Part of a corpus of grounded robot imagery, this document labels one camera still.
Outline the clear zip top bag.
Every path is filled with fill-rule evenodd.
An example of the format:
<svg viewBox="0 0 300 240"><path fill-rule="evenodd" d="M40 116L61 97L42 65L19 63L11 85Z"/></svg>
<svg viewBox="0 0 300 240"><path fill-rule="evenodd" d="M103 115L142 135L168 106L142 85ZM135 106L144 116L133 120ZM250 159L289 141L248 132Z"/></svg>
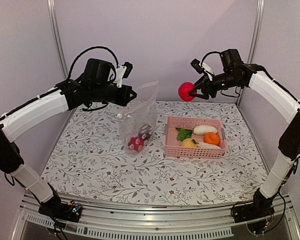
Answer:
<svg viewBox="0 0 300 240"><path fill-rule="evenodd" d="M137 97L128 103L117 115L119 137L125 153L131 158L138 156L153 138L157 125L156 99L158 91L158 81L140 85L135 90ZM144 147L139 152L129 149L128 143L130 139L138 137L139 129L146 124L154 128L150 139L144 141Z"/></svg>

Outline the yellow fruit with leaf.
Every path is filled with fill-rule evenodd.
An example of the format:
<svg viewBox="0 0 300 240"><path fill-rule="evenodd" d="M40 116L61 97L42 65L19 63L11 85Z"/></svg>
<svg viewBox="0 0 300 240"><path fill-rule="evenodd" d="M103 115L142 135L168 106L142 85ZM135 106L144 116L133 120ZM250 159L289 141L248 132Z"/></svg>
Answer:
<svg viewBox="0 0 300 240"><path fill-rule="evenodd" d="M184 139L182 142L181 142L181 147L184 147L184 148L197 148L197 142L192 139L192 138L187 138L187 139Z"/></svg>

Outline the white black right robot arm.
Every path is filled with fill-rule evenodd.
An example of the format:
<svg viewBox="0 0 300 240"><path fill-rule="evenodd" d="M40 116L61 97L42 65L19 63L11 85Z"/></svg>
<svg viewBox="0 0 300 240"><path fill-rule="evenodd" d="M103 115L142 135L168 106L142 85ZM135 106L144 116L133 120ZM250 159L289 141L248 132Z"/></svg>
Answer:
<svg viewBox="0 0 300 240"><path fill-rule="evenodd" d="M187 91L190 97L208 100L223 90L248 88L270 104L285 122L285 128L278 139L277 156L265 181L254 192L252 203L235 204L231 209L236 223L264 218L274 213L273 200L281 194L282 187L298 166L300 100L273 78L264 66L243 62L237 49L211 51L204 57L214 54L220 58L222 73L214 73L204 59L191 61L190 65L201 77Z"/></svg>

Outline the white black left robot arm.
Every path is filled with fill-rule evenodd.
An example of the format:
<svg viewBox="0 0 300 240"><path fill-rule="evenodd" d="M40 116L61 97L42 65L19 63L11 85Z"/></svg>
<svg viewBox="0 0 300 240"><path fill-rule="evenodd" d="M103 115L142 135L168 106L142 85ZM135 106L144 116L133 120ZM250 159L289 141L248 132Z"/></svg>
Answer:
<svg viewBox="0 0 300 240"><path fill-rule="evenodd" d="M132 69L129 62L114 66L108 61L90 58L76 80L67 78L47 92L0 115L0 170L34 195L40 205L40 214L54 221L77 223L82 206L73 201L63 203L54 188L24 163L15 141L45 120L81 105L85 105L86 112L92 111L92 103L127 106L137 97L131 86L122 83Z"/></svg>

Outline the dark maroon crinkled fruit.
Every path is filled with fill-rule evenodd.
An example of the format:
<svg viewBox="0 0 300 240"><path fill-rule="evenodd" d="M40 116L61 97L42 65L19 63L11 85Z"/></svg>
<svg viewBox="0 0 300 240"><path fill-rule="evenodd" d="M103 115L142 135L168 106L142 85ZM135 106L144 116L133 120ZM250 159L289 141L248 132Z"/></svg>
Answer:
<svg viewBox="0 0 300 240"><path fill-rule="evenodd" d="M154 132L154 127L149 124L145 124L139 129L137 136L141 138L143 141L147 141L151 138L153 132Z"/></svg>

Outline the red crinkled fruit front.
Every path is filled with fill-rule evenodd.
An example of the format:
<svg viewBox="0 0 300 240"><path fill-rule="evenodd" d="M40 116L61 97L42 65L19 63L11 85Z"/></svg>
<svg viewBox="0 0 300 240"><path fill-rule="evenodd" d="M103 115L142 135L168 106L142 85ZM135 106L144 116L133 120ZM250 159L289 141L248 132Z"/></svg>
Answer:
<svg viewBox="0 0 300 240"><path fill-rule="evenodd" d="M191 82L184 82L180 85L178 88L178 95L179 97L185 101L185 102L190 102L192 101L195 97L190 96L189 92L192 91L195 88L195 85Z"/></svg>

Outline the red crinkled fruit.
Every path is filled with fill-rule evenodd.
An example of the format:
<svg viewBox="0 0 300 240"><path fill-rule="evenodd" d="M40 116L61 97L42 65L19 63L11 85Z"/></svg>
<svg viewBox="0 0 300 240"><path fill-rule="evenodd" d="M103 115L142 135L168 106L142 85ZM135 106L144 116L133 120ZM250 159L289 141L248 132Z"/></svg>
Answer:
<svg viewBox="0 0 300 240"><path fill-rule="evenodd" d="M144 140L141 137L132 137L128 143L128 148L140 152L144 147Z"/></svg>
<svg viewBox="0 0 300 240"><path fill-rule="evenodd" d="M192 101L195 97L190 96L189 92L192 91L195 88L195 85L191 82L184 82L180 85L178 88L178 95L179 97L185 101L185 102L190 102Z"/></svg>

